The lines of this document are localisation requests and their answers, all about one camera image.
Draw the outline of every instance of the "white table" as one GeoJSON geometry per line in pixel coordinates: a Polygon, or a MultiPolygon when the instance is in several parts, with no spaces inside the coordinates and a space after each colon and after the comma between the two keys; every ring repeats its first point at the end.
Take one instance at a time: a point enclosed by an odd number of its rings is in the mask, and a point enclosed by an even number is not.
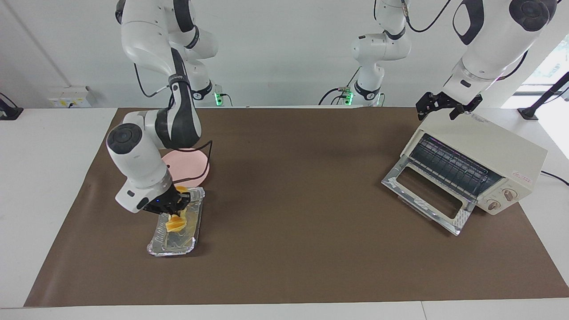
{"type": "MultiPolygon", "coordinates": [[[[79,192],[116,109],[26,110],[0,122],[0,319],[569,319],[569,298],[516,301],[18,309],[79,192]]],[[[538,122],[515,110],[478,114],[549,150],[544,170],[569,177],[569,160],[538,122]]],[[[542,176],[521,205],[569,283],[569,188],[542,176]]]]}

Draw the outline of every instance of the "black stand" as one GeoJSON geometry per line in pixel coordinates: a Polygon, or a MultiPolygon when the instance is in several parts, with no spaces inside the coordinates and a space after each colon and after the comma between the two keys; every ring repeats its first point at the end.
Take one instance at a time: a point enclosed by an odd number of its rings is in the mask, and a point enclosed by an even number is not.
{"type": "Polygon", "coordinates": [[[567,82],[569,82],[569,72],[565,73],[564,76],[559,79],[546,93],[539,98],[531,107],[529,108],[519,108],[518,112],[522,116],[522,118],[526,120],[538,120],[535,116],[535,112],[542,106],[545,102],[549,100],[562,86],[564,86],[567,82]]]}
{"type": "Polygon", "coordinates": [[[3,111],[6,114],[5,116],[0,116],[0,120],[16,120],[20,114],[22,114],[24,109],[12,108],[0,99],[0,111],[3,111]]]}

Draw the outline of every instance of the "green indicator light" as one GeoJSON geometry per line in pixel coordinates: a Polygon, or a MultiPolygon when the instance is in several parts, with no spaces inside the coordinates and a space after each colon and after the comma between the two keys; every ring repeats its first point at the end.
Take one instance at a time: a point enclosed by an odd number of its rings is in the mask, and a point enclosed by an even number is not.
{"type": "Polygon", "coordinates": [[[354,100],[353,92],[348,93],[348,98],[346,99],[346,105],[352,105],[352,101],[354,100]]]}
{"type": "Polygon", "coordinates": [[[219,95],[219,93],[215,92],[215,102],[218,106],[223,104],[223,98],[219,95]]]}

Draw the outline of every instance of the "electrical outlet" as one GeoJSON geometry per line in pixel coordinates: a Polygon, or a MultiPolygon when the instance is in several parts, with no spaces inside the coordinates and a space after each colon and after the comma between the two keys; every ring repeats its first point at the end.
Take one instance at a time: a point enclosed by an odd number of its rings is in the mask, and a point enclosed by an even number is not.
{"type": "Polygon", "coordinates": [[[217,106],[223,106],[223,97],[217,92],[214,92],[213,94],[215,95],[215,103],[217,106]]]}
{"type": "Polygon", "coordinates": [[[87,87],[51,88],[48,96],[54,108],[91,108],[96,102],[87,87]]]}

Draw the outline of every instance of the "brown mat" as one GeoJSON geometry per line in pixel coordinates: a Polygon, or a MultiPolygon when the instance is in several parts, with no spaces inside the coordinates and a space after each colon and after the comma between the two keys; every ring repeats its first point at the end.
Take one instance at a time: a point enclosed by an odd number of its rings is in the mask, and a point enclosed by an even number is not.
{"type": "Polygon", "coordinates": [[[569,296],[520,206],[454,237],[380,184],[412,109],[199,113],[215,143],[195,251],[146,253],[157,216],[118,206],[125,178],[101,146],[26,306],[569,296]]]}

